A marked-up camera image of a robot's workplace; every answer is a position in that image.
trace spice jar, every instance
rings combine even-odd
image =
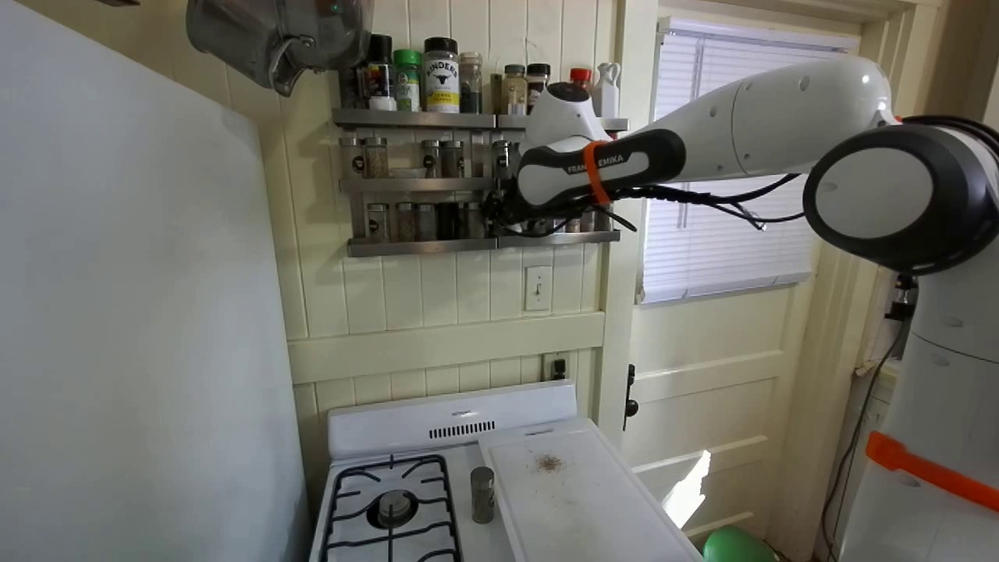
[[[525,66],[506,66],[502,68],[502,107],[506,117],[527,117],[527,72]]]
[[[508,177],[508,141],[492,141],[492,166],[489,166],[492,177]]]
[[[419,154],[423,154],[425,177],[441,177],[441,141],[423,141]]]
[[[620,66],[601,64],[601,85],[598,85],[598,117],[618,120],[620,117]]]
[[[364,177],[364,144],[363,138],[342,138],[345,177]]]
[[[549,89],[553,66],[532,64],[527,66],[527,114],[534,109],[534,100]]]
[[[384,204],[372,204],[370,207],[364,236],[370,241],[388,241],[388,207]]]
[[[489,109],[492,109],[492,117],[506,114],[506,107],[502,107],[502,74],[489,74]]]
[[[441,141],[441,176],[444,177],[464,177],[464,144],[462,141]]]
[[[435,207],[416,208],[416,241],[436,241],[436,208]]]
[[[489,138],[471,136],[464,156],[468,156],[468,177],[489,177],[489,159],[492,159]]]
[[[484,114],[481,100],[481,54],[462,54],[462,114]]]
[[[419,50],[398,50],[395,54],[395,94],[398,114],[419,114],[419,74],[423,74],[423,54]]]
[[[458,41],[453,39],[427,39],[425,41],[425,107],[427,114],[458,114],[462,89],[458,89]]]
[[[441,204],[436,207],[436,241],[458,241],[462,236],[462,207]]]
[[[464,207],[464,236],[488,236],[488,224],[481,218],[481,204]]]
[[[388,138],[363,138],[364,176],[384,177],[388,176]]]
[[[395,39],[372,35],[370,39],[370,54],[355,66],[355,89],[360,89],[360,104],[363,107],[372,107],[372,96],[389,96],[395,94],[389,56],[395,56]]]
[[[395,234],[395,241],[416,241],[416,227],[419,227],[416,221],[419,221],[416,207],[402,201],[398,207],[398,234]]]

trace green object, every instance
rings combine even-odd
[[[705,562],[782,562],[782,557],[741,529],[708,533],[702,547]]]
[[[419,114],[419,74],[423,74],[425,54],[419,50],[398,50],[395,54],[395,94],[400,114]]]

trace orange stripe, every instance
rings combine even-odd
[[[916,456],[904,451],[904,443],[874,431],[871,440],[869,440],[869,459],[884,464],[888,473],[910,473],[916,475],[919,481],[928,481],[952,498],[961,498],[967,502],[978,502],[984,509],[992,509],[999,513],[999,491],[984,484],[984,481],[975,481],[961,473],[952,473],[945,464],[936,464],[925,456]]]
[[[589,195],[598,201],[601,208],[610,208],[611,207],[611,196],[606,195],[602,180],[601,180],[601,166],[598,166],[598,146],[602,144],[586,144],[584,146],[584,166],[586,166],[586,177],[589,177]]]

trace black cable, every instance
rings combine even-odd
[[[671,201],[671,204],[690,204],[690,207],[708,207],[715,213],[733,217],[741,221],[750,221],[755,231],[761,231],[766,224],[782,224],[782,221],[796,221],[801,218],[801,213],[796,217],[754,217],[742,204],[768,196],[771,192],[785,189],[787,180],[792,180],[796,176],[785,176],[766,189],[755,192],[742,192],[742,195],[730,195],[730,196],[717,196],[717,195],[705,195],[705,192],[688,192],[688,189],[671,189],[671,184],[630,184],[630,189],[611,189],[611,201]],[[594,195],[589,192],[568,192],[557,201],[549,201],[540,208],[525,213],[522,221],[527,221],[527,227],[522,231],[522,236],[547,236],[557,234],[560,227],[568,224],[568,218],[598,208],[594,207]],[[610,217],[611,221],[618,221],[628,231],[638,231],[624,217],[614,217],[610,208],[598,208],[601,217]],[[561,224],[557,227],[534,227],[540,218],[561,218]]]
[[[839,498],[839,488],[843,488],[843,491],[849,488],[849,463],[851,463],[851,456],[857,456],[857,447],[860,447],[860,438],[862,438],[862,429],[866,429],[866,415],[869,415],[869,409],[871,409],[874,386],[877,386],[877,381],[881,381],[884,361],[896,352],[896,346],[899,346],[901,341],[904,341],[904,329],[899,324],[894,345],[884,349],[884,357],[881,357],[877,364],[874,364],[874,376],[871,376],[871,381],[869,381],[869,386],[866,386],[862,412],[860,412],[860,418],[851,421],[846,451],[843,451],[843,456],[839,456],[839,463],[838,463],[833,488],[829,491],[825,505],[821,505],[821,543],[825,543],[830,562],[839,559],[838,540],[833,540],[833,530],[830,530],[830,509],[833,509],[833,502],[838,502],[838,498]]]

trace wall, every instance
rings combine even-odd
[[[540,352],[560,349],[584,409],[598,412],[606,250],[351,258],[332,74],[304,74],[292,100],[249,85],[192,50],[184,0],[26,3],[260,126],[312,498],[324,477],[323,412],[332,407],[537,381]],[[614,10],[614,0],[374,0],[372,28],[398,47],[453,35],[462,50],[484,54],[488,72],[549,58],[553,74],[566,74],[611,58]],[[525,267],[553,269],[553,312],[522,312]]]
[[[999,58],[999,3],[948,3],[928,114],[979,120]]]

